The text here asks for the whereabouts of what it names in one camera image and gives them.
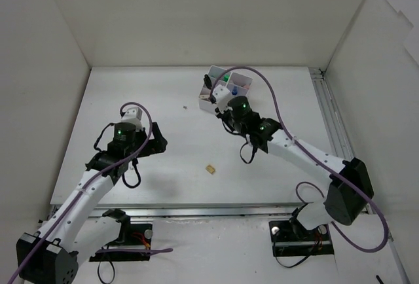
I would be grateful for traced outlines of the black handled scissors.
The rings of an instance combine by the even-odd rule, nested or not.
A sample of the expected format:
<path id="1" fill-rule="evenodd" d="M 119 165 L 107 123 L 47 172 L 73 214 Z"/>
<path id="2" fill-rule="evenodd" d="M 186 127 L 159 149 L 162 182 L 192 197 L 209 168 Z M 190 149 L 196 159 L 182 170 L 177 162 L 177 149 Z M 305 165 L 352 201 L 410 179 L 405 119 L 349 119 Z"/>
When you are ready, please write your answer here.
<path id="1" fill-rule="evenodd" d="M 211 77 L 208 74 L 204 75 L 204 86 L 209 90 L 212 89 Z"/>

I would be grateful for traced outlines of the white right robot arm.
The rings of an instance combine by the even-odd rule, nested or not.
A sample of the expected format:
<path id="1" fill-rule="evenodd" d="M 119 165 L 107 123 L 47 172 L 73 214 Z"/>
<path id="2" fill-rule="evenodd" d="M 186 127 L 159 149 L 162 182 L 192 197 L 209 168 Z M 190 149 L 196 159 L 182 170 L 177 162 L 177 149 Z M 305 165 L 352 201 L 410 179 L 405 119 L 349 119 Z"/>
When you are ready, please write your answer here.
<path id="1" fill-rule="evenodd" d="M 350 226 L 367 205 L 359 194 L 374 196 L 367 167 L 363 161 L 350 161 L 323 152 L 285 133 L 276 120 L 262 118 L 253 111 L 245 96 L 231 96 L 217 115 L 230 129 L 246 139 L 252 154 L 258 150 L 293 164 L 318 182 L 327 185 L 327 195 L 319 202 L 302 206 L 293 214 L 291 235 L 307 238 L 321 224 L 338 222 Z"/>

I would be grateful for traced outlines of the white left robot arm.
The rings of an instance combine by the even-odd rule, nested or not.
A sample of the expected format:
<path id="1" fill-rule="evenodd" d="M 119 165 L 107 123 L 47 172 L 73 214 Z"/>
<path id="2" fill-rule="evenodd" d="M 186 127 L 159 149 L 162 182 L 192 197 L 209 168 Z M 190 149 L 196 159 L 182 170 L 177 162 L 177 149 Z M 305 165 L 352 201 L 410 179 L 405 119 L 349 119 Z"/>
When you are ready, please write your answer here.
<path id="1" fill-rule="evenodd" d="M 86 164 L 76 188 L 59 210 L 33 234 L 24 233 L 16 243 L 18 268 L 9 282 L 20 277 L 31 283 L 72 283 L 79 267 L 105 246 L 126 243 L 132 233 L 130 216 L 121 209 L 105 211 L 85 230 L 99 201 L 125 178 L 130 163 L 163 153 L 167 140 L 157 122 L 149 129 L 140 122 L 114 124 L 113 140 Z"/>

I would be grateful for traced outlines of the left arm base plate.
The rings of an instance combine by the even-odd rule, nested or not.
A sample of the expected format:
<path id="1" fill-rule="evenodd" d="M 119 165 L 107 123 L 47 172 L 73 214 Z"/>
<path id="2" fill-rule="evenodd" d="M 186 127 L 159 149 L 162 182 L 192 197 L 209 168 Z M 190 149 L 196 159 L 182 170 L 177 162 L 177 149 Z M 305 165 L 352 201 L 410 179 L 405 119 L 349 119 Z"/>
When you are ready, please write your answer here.
<path id="1" fill-rule="evenodd" d="M 115 240 L 104 249 L 116 249 L 115 252 L 98 253 L 88 259 L 89 262 L 140 262 L 149 261 L 150 255 L 146 253 L 126 252 L 123 249 L 146 249 L 151 247 L 153 225 L 151 223 L 135 222 L 125 234 L 123 240 Z"/>

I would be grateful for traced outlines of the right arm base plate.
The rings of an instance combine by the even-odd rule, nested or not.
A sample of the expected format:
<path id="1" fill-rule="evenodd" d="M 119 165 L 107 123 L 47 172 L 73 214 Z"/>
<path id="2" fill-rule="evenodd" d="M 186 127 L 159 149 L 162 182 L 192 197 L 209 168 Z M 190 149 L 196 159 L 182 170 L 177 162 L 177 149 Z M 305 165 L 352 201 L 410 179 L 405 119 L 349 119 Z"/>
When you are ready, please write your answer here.
<path id="1" fill-rule="evenodd" d="M 269 221 L 272 254 L 280 257 L 305 257 L 318 255 L 334 255 L 330 233 L 321 226 L 299 238 L 287 220 Z"/>

